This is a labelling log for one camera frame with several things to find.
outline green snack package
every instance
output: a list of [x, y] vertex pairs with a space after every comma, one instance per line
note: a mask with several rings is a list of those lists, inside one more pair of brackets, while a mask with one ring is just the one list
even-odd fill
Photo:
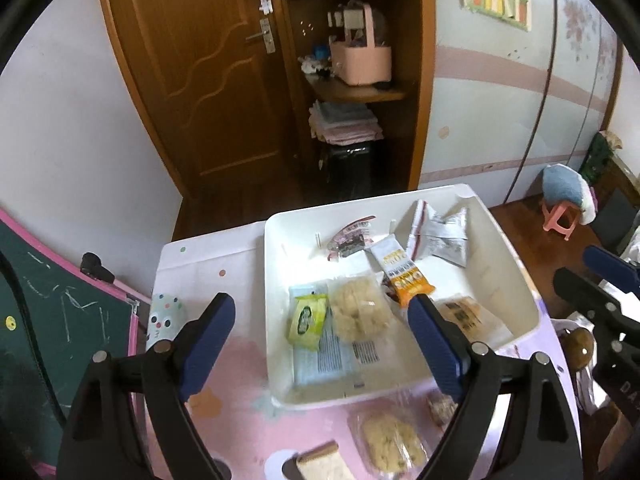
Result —
[[326, 298], [326, 294], [296, 298], [296, 310], [287, 337], [292, 345], [318, 350], [326, 317]]

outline wooden shelf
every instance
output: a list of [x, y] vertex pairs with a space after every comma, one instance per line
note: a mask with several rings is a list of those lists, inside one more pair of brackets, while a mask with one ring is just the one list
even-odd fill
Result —
[[334, 103], [399, 101], [409, 93], [406, 89], [400, 88], [377, 90], [373, 86], [348, 86], [335, 77], [325, 79], [317, 75], [305, 74], [305, 79], [320, 100]]

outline chalkboard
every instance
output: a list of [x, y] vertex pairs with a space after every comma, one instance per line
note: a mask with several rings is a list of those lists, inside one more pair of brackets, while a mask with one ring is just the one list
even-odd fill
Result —
[[[44, 364], [68, 415], [94, 352], [127, 355], [132, 306], [124, 294], [80, 274], [2, 210], [0, 250], [18, 275]], [[9, 316], [15, 319], [13, 330]], [[31, 460], [56, 465], [62, 430], [46, 400], [20, 313], [2, 274], [0, 418]]]

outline tablecloth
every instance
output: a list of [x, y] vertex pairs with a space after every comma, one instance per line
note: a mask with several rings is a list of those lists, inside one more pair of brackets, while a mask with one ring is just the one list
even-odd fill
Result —
[[[217, 292], [230, 294], [236, 302], [236, 325], [203, 391], [190, 399], [194, 425], [211, 455], [229, 466], [234, 480], [284, 480], [284, 462], [297, 452], [329, 440], [338, 443], [340, 454], [358, 480], [372, 478], [348, 427], [348, 416], [358, 408], [356, 404], [301, 412], [282, 410], [271, 403], [266, 367], [263, 236], [264, 222], [256, 222], [172, 242], [162, 249], [154, 295], [177, 296], [190, 319], [196, 319]], [[541, 321], [533, 333], [500, 353], [528, 359], [535, 351], [545, 351], [558, 370], [578, 428], [574, 393], [558, 338], [542, 298], [522, 262], [516, 259], [536, 298]], [[473, 478], [483, 478], [490, 466], [506, 405], [502, 399], [496, 409]], [[146, 422], [154, 473], [169, 479], [148, 417]], [[432, 430], [430, 444], [433, 435], [437, 435], [436, 429]]]

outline orange stool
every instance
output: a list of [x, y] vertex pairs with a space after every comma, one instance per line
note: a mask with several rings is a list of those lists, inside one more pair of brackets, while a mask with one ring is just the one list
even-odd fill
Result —
[[[580, 209], [577, 205], [564, 200], [564, 202], [560, 202], [554, 206], [554, 208], [549, 212], [546, 208], [545, 201], [543, 200], [540, 205], [542, 206], [542, 214], [545, 216], [545, 223], [542, 228], [545, 231], [549, 231], [549, 229], [553, 229], [558, 231], [560, 234], [564, 235], [564, 239], [568, 240], [571, 233], [574, 232], [575, 225], [578, 223], [580, 219]], [[569, 219], [569, 227], [562, 227], [558, 222], [562, 218], [562, 216], [566, 215]]]

